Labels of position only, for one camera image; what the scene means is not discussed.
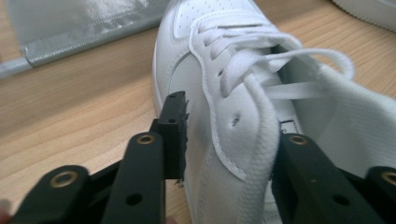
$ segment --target white shoelace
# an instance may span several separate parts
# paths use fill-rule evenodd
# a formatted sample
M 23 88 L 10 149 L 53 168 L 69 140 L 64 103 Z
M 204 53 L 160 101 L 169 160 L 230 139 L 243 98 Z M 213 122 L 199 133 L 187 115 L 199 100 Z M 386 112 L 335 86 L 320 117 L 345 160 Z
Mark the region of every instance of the white shoelace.
M 235 26 L 220 26 L 214 22 L 207 22 L 200 26 L 199 33 L 207 32 L 204 39 L 205 45 L 211 47 L 210 57 L 216 59 L 230 46 L 240 48 L 231 58 L 222 72 L 220 90 L 224 97 L 241 84 L 249 75 L 249 69 L 255 64 L 271 73 L 279 71 L 293 57 L 322 55 L 331 59 L 347 79 L 354 76 L 352 61 L 343 53 L 331 49 L 295 49 L 284 53 L 262 55 L 260 49 L 274 47 L 284 41 L 301 46 L 300 42 L 292 35 L 280 33 L 273 25 L 262 24 L 256 18 L 245 18 Z M 304 99 L 321 97 L 317 83 L 303 82 L 265 87 L 265 92 L 272 99 Z

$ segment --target sneaker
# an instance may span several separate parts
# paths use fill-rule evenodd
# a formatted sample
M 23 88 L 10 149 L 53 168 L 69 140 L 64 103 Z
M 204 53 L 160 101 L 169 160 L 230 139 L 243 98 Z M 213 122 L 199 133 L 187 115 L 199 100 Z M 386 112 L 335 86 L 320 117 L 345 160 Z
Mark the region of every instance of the sneaker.
M 396 0 L 333 0 L 352 16 L 396 33 Z
M 153 89 L 157 113 L 172 92 L 190 100 L 184 186 L 192 222 L 280 222 L 267 190 L 280 130 L 308 135 L 354 175 L 394 167 L 396 103 L 353 75 L 344 54 L 303 49 L 251 0 L 172 0 L 155 47 Z

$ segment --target wooden table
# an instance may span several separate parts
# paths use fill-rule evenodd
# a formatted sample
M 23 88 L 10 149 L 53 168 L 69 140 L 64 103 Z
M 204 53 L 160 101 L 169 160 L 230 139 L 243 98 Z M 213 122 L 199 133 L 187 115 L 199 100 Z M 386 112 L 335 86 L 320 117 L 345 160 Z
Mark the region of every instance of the wooden table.
M 306 47 L 338 49 L 356 81 L 396 98 L 396 34 L 327 0 L 257 1 Z M 0 206 L 11 213 L 46 172 L 79 164 L 91 173 L 121 159 L 128 139 L 155 118 L 151 59 L 157 29 L 0 80 Z M 0 1 L 0 62 L 21 57 Z M 184 190 L 167 182 L 167 214 L 191 223 Z

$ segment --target wooden surface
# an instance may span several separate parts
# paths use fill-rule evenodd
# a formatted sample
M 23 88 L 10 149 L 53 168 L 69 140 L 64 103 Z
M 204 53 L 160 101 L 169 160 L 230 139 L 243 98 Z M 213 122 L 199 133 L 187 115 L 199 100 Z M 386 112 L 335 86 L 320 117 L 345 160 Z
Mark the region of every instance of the wooden surface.
M 282 31 L 306 47 L 338 49 L 356 81 L 396 98 L 396 34 L 327 0 L 261 0 Z M 79 164 L 95 173 L 121 159 L 128 139 L 155 118 L 151 60 L 157 29 L 0 79 L 0 206 L 15 212 L 46 172 Z M 21 57 L 0 0 L 0 62 Z M 184 191 L 167 183 L 167 213 L 191 223 Z

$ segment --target shoe upper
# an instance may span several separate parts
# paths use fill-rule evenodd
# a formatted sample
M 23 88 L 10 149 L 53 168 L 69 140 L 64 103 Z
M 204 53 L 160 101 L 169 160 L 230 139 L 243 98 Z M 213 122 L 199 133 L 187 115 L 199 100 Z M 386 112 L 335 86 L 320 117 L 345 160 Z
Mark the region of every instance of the shoe upper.
M 185 188 L 192 221 L 280 221 L 271 192 L 262 209 L 280 130 L 310 136 L 355 175 L 394 166 L 396 104 L 349 81 L 353 72 L 340 53 L 302 49 L 251 1 L 171 1 L 153 89 L 157 112 L 172 92 L 185 91 L 190 101 Z

